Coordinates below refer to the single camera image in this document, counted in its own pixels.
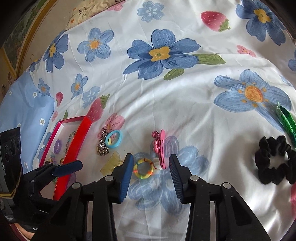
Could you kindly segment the white floral bed sheet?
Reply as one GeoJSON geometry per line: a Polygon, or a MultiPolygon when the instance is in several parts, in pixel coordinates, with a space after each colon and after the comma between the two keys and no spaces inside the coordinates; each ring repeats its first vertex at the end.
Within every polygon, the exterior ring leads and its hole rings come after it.
{"type": "Polygon", "coordinates": [[[121,157],[156,157],[164,130],[176,154],[208,183],[233,184],[269,237],[295,218],[292,185],[264,185],[254,154],[284,130],[275,107],[295,114],[295,41],[261,1],[126,1],[60,33],[30,73],[32,98],[54,102],[34,123],[45,141],[63,117],[89,116],[78,154],[83,184],[102,177],[99,134],[120,130],[121,157]]]}

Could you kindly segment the beige patterned pillow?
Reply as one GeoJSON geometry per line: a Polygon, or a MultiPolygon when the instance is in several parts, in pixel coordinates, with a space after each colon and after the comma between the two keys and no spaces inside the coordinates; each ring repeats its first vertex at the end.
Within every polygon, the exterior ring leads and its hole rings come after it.
{"type": "Polygon", "coordinates": [[[82,22],[92,18],[93,16],[108,10],[108,11],[120,11],[125,1],[118,0],[89,0],[81,1],[76,6],[69,18],[69,22],[66,25],[65,30],[69,30],[82,22]]]}

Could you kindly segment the framed picture on wall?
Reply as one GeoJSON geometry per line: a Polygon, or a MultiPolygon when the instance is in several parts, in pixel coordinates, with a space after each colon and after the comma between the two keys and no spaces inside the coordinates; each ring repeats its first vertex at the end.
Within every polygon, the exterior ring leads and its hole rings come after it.
{"type": "Polygon", "coordinates": [[[33,1],[25,9],[8,39],[4,41],[1,55],[13,77],[19,76],[33,37],[55,4],[56,1],[53,0],[33,1]]]}

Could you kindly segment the red shallow tray box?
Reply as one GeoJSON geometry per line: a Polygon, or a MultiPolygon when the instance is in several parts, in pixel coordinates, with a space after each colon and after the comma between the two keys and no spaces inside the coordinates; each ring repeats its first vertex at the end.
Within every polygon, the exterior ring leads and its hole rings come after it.
{"type": "Polygon", "coordinates": [[[86,116],[59,121],[45,146],[39,166],[43,166],[51,155],[54,155],[57,164],[60,163],[61,158],[64,158],[64,165],[76,161],[91,125],[91,120],[86,116]],[[54,153],[54,146],[58,140],[61,141],[61,150],[56,154],[54,153]]]}

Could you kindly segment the yellow hair claw clip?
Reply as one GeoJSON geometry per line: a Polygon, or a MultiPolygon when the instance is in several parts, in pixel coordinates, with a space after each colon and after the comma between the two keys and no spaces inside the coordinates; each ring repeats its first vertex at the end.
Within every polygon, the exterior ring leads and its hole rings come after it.
{"type": "Polygon", "coordinates": [[[121,160],[120,154],[118,152],[114,152],[107,163],[100,169],[100,172],[103,176],[110,175],[114,168],[123,164],[121,160]]]}

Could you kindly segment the black scrunchie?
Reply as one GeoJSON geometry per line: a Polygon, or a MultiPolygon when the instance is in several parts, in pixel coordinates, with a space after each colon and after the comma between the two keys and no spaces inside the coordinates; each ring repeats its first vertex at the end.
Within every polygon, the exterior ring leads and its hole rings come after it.
{"type": "Polygon", "coordinates": [[[287,143],[285,136],[262,137],[254,160],[262,184],[279,185],[283,180],[295,184],[295,150],[287,143]]]}

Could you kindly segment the pink hair clip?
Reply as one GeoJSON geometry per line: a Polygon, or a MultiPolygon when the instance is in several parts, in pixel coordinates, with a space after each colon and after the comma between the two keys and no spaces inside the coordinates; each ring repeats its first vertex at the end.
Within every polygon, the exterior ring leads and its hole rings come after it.
{"type": "Polygon", "coordinates": [[[164,142],[166,138],[166,132],[161,130],[160,132],[154,131],[152,132],[152,137],[154,141],[152,142],[153,151],[156,153],[157,157],[153,158],[154,167],[159,170],[166,169],[166,161],[165,161],[165,152],[164,152],[164,142]]]}

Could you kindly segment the light blue pillow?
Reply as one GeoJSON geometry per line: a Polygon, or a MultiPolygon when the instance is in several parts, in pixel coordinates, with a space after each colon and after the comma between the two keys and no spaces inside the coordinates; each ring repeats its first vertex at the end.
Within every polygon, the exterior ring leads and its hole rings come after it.
{"type": "Polygon", "coordinates": [[[53,110],[53,98],[41,93],[27,71],[10,87],[1,102],[1,132],[17,127],[21,130],[24,173],[33,170],[33,160],[53,110]]]}

